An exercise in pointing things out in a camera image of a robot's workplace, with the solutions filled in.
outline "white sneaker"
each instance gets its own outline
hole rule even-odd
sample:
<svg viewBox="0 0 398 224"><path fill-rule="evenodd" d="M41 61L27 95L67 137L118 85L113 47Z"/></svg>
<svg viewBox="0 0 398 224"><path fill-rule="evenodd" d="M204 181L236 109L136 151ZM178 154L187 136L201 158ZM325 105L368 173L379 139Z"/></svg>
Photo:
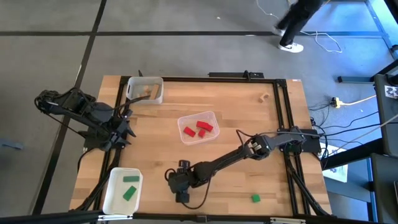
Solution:
<svg viewBox="0 0 398 224"><path fill-rule="evenodd" d="M278 29L278 28L276 28L276 27L272 27L272 32L275 34L275 35L278 35L279 37L283 37L283 35L285 35L285 31L286 30L281 30L281 29Z"/></svg>
<svg viewBox="0 0 398 224"><path fill-rule="evenodd" d="M279 44L278 48L281 49L281 50L292 52L292 53L299 53L299 52L302 52L304 50L304 46L303 45L296 44L296 43L289 44L288 46L282 46L282 45Z"/></svg>

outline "gray floor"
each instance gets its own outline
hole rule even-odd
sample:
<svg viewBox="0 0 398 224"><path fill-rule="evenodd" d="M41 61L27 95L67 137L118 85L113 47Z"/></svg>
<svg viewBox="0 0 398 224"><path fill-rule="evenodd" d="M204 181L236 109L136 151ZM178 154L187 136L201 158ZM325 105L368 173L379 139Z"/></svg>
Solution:
<svg viewBox="0 0 398 224"><path fill-rule="evenodd" d="M281 17L283 1L259 0L267 12ZM0 0L0 31L91 30L100 1ZM100 30L270 30L276 19L264 15L256 2L108 1ZM332 3L315 14L304 30L375 31L363 3ZM372 85L337 84L340 75L369 76L392 57L381 38L337 37L343 53L327 53L311 37L297 37L305 46L299 55L275 48L277 37L97 37L81 89L97 95L103 75L196 76L208 72L264 72L269 78L301 79L309 106L331 97L344 102L374 94ZM0 136L23 143L22 151L0 148L0 217L30 213L40 187L58 124L40 114L33 99L42 90L66 91L78 72L87 37L0 37ZM335 44L324 37L328 48ZM377 111L376 100L330 109L324 126L348 124ZM320 123L327 110L312 113ZM377 115L353 127L377 123ZM72 127L83 126L72 123ZM334 133L339 129L328 129ZM350 140L366 130L344 133ZM375 132L360 139L378 138ZM341 146L342 142L331 141ZM83 140L68 132L44 207L45 213L68 210Z"/></svg>

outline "white container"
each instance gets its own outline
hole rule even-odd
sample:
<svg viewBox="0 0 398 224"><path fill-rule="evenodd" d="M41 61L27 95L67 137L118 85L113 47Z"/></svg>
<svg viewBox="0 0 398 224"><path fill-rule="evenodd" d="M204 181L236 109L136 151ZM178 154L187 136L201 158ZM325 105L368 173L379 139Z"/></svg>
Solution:
<svg viewBox="0 0 398 224"><path fill-rule="evenodd" d="M123 182L125 176L139 176L138 182ZM142 174L139 169L133 168L113 168L109 176L108 188L102 210L107 215L132 215L138 210L139 198L142 189ZM131 186L137 190L129 201L123 198L124 193Z"/></svg>
<svg viewBox="0 0 398 224"><path fill-rule="evenodd" d="M213 129L211 132L206 131L205 136L203 138L199 137L198 133L201 128L197 128L197 121L203 121L210 125L212 125ZM217 124L216 115L212 111L207 111L203 113L193 114L190 116L184 116L178 119L177 121L178 128L180 130L181 141L186 145L193 145L202 142L211 141L217 138L220 134L220 129ZM191 137L184 133L185 127L189 127L196 135Z"/></svg>
<svg viewBox="0 0 398 224"><path fill-rule="evenodd" d="M154 100L141 100L137 104L161 104L163 102L163 78L160 77L131 77L127 83L126 97L130 100L139 97L144 94L144 87L148 86L149 90L155 84L159 85L159 90Z"/></svg>

